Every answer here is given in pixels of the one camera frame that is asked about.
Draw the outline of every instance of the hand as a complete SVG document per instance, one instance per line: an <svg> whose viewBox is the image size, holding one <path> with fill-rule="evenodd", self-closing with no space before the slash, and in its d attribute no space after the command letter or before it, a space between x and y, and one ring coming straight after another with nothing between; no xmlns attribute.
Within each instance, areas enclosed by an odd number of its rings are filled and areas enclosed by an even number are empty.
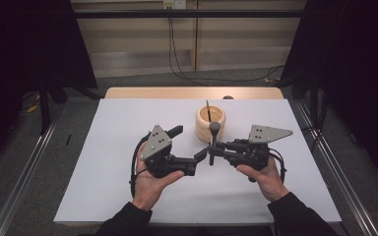
<svg viewBox="0 0 378 236"><path fill-rule="evenodd" d="M276 162L269 157L268 166L257 171L248 165L238 165L236 169L257 181L263 196L270 202L277 201L289 193L289 190L282 183Z"/></svg>
<svg viewBox="0 0 378 236"><path fill-rule="evenodd" d="M140 156L146 143L143 143L137 153ZM143 160L137 160L136 173L147 169ZM165 187L184 176L183 171L174 171L161 179L155 178L149 171L143 171L137 176L136 194L132 204L135 207L148 211L152 209L160 198Z"/></svg>

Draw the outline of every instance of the person's left hand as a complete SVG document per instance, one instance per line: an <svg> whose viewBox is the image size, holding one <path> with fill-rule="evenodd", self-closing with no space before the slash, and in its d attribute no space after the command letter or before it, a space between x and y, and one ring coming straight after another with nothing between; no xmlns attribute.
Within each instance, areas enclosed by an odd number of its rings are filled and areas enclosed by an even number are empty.
<svg viewBox="0 0 378 236"><path fill-rule="evenodd" d="M137 153L140 156L146 143L143 143ZM137 160L136 173L147 169L143 160ZM168 185L176 182L184 176L183 171L174 171L163 178L155 178L148 170L143 171L137 176L136 194L132 204L135 207L149 211L152 209L160 198L161 192Z"/></svg>

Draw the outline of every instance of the cable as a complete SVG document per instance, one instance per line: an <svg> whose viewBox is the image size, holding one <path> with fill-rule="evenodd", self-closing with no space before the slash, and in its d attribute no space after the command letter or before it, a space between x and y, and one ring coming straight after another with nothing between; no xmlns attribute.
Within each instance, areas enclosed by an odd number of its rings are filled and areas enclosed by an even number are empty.
<svg viewBox="0 0 378 236"><path fill-rule="evenodd" d="M290 75L287 78L284 78L283 80L278 81L274 84L274 87L276 88L284 88L291 86L295 80L299 80L304 73L306 72L305 69L299 69L296 72L294 72L292 75Z"/></svg>
<svg viewBox="0 0 378 236"><path fill-rule="evenodd" d="M140 171L137 174L135 174L137 153L138 153L138 150L140 149L140 146L143 144L143 142L145 142L146 140L149 139L150 134L151 134L151 132L149 132L146 136L144 136L142 139L140 139L140 141L138 142L138 144L136 146L136 149L134 150L133 160L131 162L131 179L130 179L130 182L129 182L130 183L130 187L131 187L131 195L132 195L133 198L136 195L136 180L137 180L137 176L141 172L143 172L143 171Z"/></svg>
<svg viewBox="0 0 378 236"><path fill-rule="evenodd" d="M260 80L263 80L263 79L266 79L268 77L270 77L274 72L276 72L279 68L282 68L284 67L284 65L279 65L279 66L274 66L274 67L271 67L269 68L268 70L268 74L262 76L262 77L259 77L259 78L254 78L254 79L249 79L249 80L237 80L237 79L218 79L218 78L189 78L187 75L185 75L185 73L183 73L183 71L181 70L180 68L180 64L179 64L179 60L177 59L177 54L176 54L176 45L175 45L175 42L174 42L174 28L173 28L173 19L172 18L168 18L168 29L169 29L169 46L168 46L168 63L169 63L169 66L170 66L170 69L172 71L172 73L177 76L178 78L181 78L181 79L185 79L187 81L190 81L192 83L195 83L195 84L198 84L198 85L201 85L201 86L204 86L204 87L207 87L207 85L203 84L203 83L200 83L200 82L196 82L195 80L197 81L222 81L222 82L253 82L253 81L260 81ZM173 53L174 53L174 59L176 61L176 64L177 64L177 68L179 70L179 74L177 74L172 65L171 65L171 47L173 47Z"/></svg>
<svg viewBox="0 0 378 236"><path fill-rule="evenodd" d="M325 118L327 116L327 106L328 106L328 102L327 102L327 96L325 95L325 93L323 94L323 97L322 97L322 107L321 107L321 112L318 116L318 134L317 134L317 137L315 137L315 140L312 144L312 148L311 148L311 152L313 153L314 152L314 148L318 142L318 140L321 138L321 135L322 135L322 128L324 127L324 122L325 122Z"/></svg>
<svg viewBox="0 0 378 236"><path fill-rule="evenodd" d="M277 155L275 155L275 154L270 152L270 156L273 157L274 159L276 159L281 164L281 180L282 180L282 183L284 183L284 174L287 172L287 170L284 168L284 158L275 149L269 148L269 150L274 151L277 154Z"/></svg>
<svg viewBox="0 0 378 236"><path fill-rule="evenodd" d="M173 66L171 65L171 46L173 45L173 51L174 51L174 58L175 58L175 61L177 63L177 68L179 69L180 73L182 74L182 76L178 75L174 69L173 69ZM195 82L191 79L189 79L183 72L182 70L180 69L180 65L179 65L179 60L177 60L177 54L176 54L176 45L174 43L174 29L173 29L173 20L171 18L168 18L168 64L170 66L170 69L171 71L173 72L173 74L175 76L177 76L178 78L181 78L181 79L185 79L187 81L190 81L192 83L195 83L195 84L198 84L200 86L204 86L206 87L207 85L204 85L202 83L199 83L199 82Z"/></svg>

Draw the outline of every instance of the white paper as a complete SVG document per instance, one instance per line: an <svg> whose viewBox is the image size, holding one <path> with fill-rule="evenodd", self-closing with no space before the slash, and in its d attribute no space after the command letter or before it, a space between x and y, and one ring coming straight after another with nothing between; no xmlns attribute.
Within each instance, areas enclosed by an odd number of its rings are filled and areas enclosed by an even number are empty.
<svg viewBox="0 0 378 236"><path fill-rule="evenodd" d="M292 130L269 144L284 158L285 185L326 221L341 218L297 125L287 100L209 100L226 115L222 140L247 139L252 124ZM54 221L66 225L101 223L132 201L128 181L139 140L155 124L183 125L171 153L193 157L207 144L195 135L195 116L204 99L104 99L99 103L82 153ZM273 222L256 183L221 157L207 158L194 177L168 186L155 205L151 224L267 224Z"/></svg>

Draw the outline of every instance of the wooden cup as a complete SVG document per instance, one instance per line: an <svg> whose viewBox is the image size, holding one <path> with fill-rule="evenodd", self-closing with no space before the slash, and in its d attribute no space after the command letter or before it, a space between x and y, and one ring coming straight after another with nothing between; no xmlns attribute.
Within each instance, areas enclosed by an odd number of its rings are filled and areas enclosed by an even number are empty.
<svg viewBox="0 0 378 236"><path fill-rule="evenodd" d="M217 134L217 140L222 138L223 128L225 126L225 113L216 106L210 105L211 121L217 121L220 123L220 131ZM208 108L202 107L196 113L196 136L204 141L209 142L211 140L210 122L208 118Z"/></svg>

